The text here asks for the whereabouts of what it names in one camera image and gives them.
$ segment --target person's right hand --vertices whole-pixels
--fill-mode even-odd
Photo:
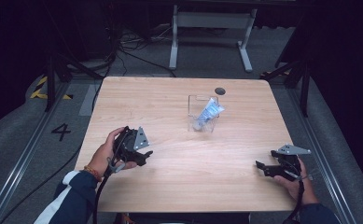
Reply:
[[[308,204],[308,203],[319,203],[318,199],[314,195],[313,185],[312,181],[307,178],[306,174],[306,167],[301,159],[300,160],[300,175],[304,178],[303,179],[303,185],[304,185],[304,192],[302,197],[302,205]],[[298,199],[298,192],[300,188],[300,183],[298,180],[289,181],[285,178],[283,178],[280,175],[276,175],[273,178],[279,185],[286,188],[291,195],[291,197],[296,201]]]

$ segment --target person's left hand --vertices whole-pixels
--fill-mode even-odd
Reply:
[[[103,177],[105,174],[105,170],[108,166],[107,158],[112,158],[114,156],[114,152],[112,150],[112,147],[114,145],[115,137],[120,134],[123,131],[122,128],[118,128],[114,131],[112,131],[106,138],[105,143],[100,145],[100,147],[96,150],[93,157],[91,158],[91,162],[89,162],[88,166],[97,171],[100,177]],[[122,161],[117,162],[117,167],[123,164]],[[125,169],[131,169],[137,166],[137,163],[134,161],[128,161],[126,162],[125,167],[123,167],[123,170]]]

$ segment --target hazard tape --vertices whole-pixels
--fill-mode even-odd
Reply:
[[[48,77],[46,74],[44,74],[41,79],[39,80],[38,84],[35,87],[35,90],[33,91],[33,94],[30,96],[31,99],[33,98],[39,98],[39,99],[48,99],[48,95],[45,93],[40,93],[42,87],[47,82]],[[72,100],[74,98],[74,95],[72,94],[65,94],[63,96],[64,100]]]

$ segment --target bracelet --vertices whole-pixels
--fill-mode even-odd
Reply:
[[[89,173],[91,173],[92,175],[94,175],[94,178],[96,178],[96,180],[98,182],[102,182],[102,178],[99,176],[99,173],[96,171],[96,170],[93,170],[90,168],[90,166],[84,166],[83,167],[83,170],[84,171],[88,171]]]

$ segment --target dark blue sleeve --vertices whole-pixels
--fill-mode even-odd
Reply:
[[[35,223],[87,223],[94,209],[96,187],[97,180],[89,172],[68,173],[56,190],[56,199]]]
[[[321,203],[310,203],[300,209],[300,224],[341,224],[335,214]]]

